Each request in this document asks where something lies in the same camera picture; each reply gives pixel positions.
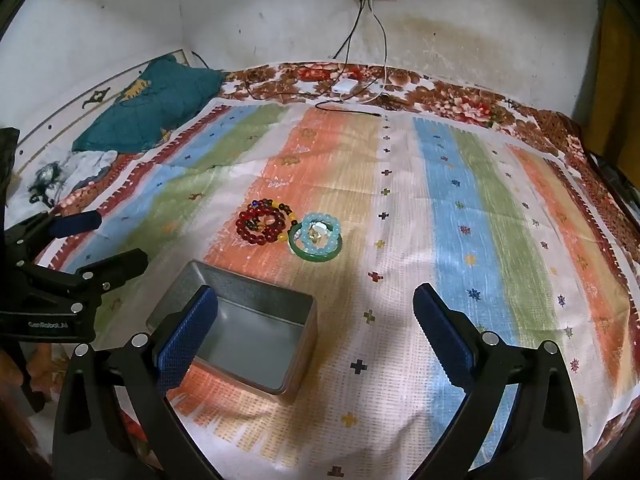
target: metal bolt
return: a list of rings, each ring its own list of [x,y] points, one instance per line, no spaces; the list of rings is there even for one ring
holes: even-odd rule
[[[500,342],[500,338],[494,332],[484,332],[482,333],[482,341],[488,345],[495,346]]]
[[[75,354],[78,357],[82,357],[88,351],[89,351],[89,345],[87,343],[80,343],[78,346],[76,346]]]
[[[136,334],[131,338],[131,344],[136,348],[146,345],[147,341],[149,341],[149,336],[143,333]]]
[[[545,344],[543,346],[545,350],[550,354],[555,354],[556,352],[558,352],[558,345],[556,345],[556,343],[554,343],[553,341],[545,341]]]

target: white wall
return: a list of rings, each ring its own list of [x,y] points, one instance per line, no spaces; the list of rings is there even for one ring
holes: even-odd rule
[[[574,112],[597,0],[398,0],[375,10],[389,65]],[[354,0],[27,0],[0,41],[0,125],[32,126],[72,87],[82,93],[110,67],[182,41],[227,70],[327,59],[356,12]],[[368,12],[350,60],[382,63],[382,35]]]
[[[224,68],[326,59],[347,35],[354,0],[180,0],[185,37]],[[598,21],[597,0],[397,0],[375,5],[388,63],[504,92],[572,115]],[[350,59],[382,63],[365,15]]]
[[[26,0],[0,41],[0,125],[23,129],[119,60],[181,41],[179,0]]]

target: bedsheet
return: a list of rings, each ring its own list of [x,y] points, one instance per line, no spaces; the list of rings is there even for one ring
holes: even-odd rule
[[[312,264],[284,243],[247,244],[234,222],[256,198],[299,218],[336,216],[342,253]],[[98,348],[145,330],[192,258],[318,300],[319,340],[292,406],[196,366],[170,392],[225,478],[409,478],[463,397],[414,319],[423,282],[510,344],[558,343],[585,450],[638,394],[640,294],[622,250],[562,160],[513,137],[425,113],[214,100],[130,161],[91,208],[100,229],[54,242],[42,264],[71,272],[134,247],[152,258],[142,278],[105,295]]]

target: light blue beaded bracelet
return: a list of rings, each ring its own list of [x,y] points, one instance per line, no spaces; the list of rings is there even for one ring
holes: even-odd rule
[[[327,229],[328,240],[324,247],[316,247],[309,236],[309,230],[316,223],[331,226],[331,229]],[[300,241],[305,247],[305,253],[317,256],[333,253],[338,248],[338,238],[340,238],[340,222],[336,217],[324,213],[307,213],[302,219]]]

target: pillow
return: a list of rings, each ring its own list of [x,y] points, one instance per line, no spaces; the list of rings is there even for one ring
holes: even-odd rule
[[[124,89],[73,143],[73,151],[139,153],[154,147],[200,110],[220,90],[223,72],[181,65],[159,57]]]

